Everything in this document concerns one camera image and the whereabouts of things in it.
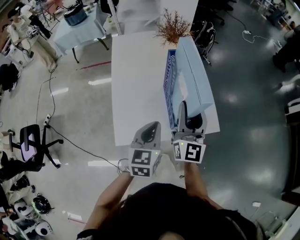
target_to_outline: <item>light-blue tablecloth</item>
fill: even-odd
[[[78,25],[69,26],[65,19],[61,20],[54,36],[54,47],[58,54],[66,55],[66,51],[85,42],[105,36],[103,24],[107,15],[98,4],[87,13],[88,17]]]

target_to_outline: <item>backpack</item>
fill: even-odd
[[[197,21],[194,29],[194,42],[199,51],[199,54],[211,65],[207,55],[215,43],[216,30],[212,22]]]

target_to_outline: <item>office chair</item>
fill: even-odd
[[[21,129],[19,144],[14,143],[12,141],[12,135],[9,135],[9,145],[11,151],[13,151],[13,148],[20,149],[22,158],[25,162],[32,161],[34,157],[34,162],[37,163],[37,167],[34,170],[35,172],[38,172],[42,168],[45,154],[56,168],[60,168],[60,164],[57,165],[53,161],[48,148],[56,143],[63,144],[64,141],[62,139],[58,139],[46,144],[46,128],[50,127],[48,125],[44,126],[42,144],[40,141],[40,129],[38,124],[33,124]]]
[[[213,1],[201,1],[198,3],[195,18],[196,20],[206,20],[208,22],[213,22],[213,18],[217,18],[221,20],[221,25],[225,24],[225,20],[217,15],[217,11],[225,10],[225,11],[233,11],[233,7],[231,7],[228,2],[234,2],[235,0],[213,0]]]

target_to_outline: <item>table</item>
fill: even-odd
[[[161,141],[171,140],[163,81],[168,49],[154,31],[112,39],[112,113],[116,146],[129,145],[136,131],[159,121]],[[216,106],[205,110],[206,133],[219,132]]]
[[[61,55],[66,55],[66,51],[72,49],[74,58],[77,63],[74,48],[78,45],[84,45],[87,42],[98,39],[103,46],[109,50],[101,38],[105,36],[103,24],[107,15],[101,11],[98,4],[87,13],[87,18],[80,24],[69,26],[65,19],[61,20],[54,36],[54,47]]]

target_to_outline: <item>dried plant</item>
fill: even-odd
[[[172,15],[167,8],[164,10],[162,22],[157,22],[156,25],[158,28],[156,37],[162,37],[164,39],[163,45],[167,42],[177,45],[180,37],[193,35],[193,33],[189,31],[192,24],[183,20],[177,11]]]

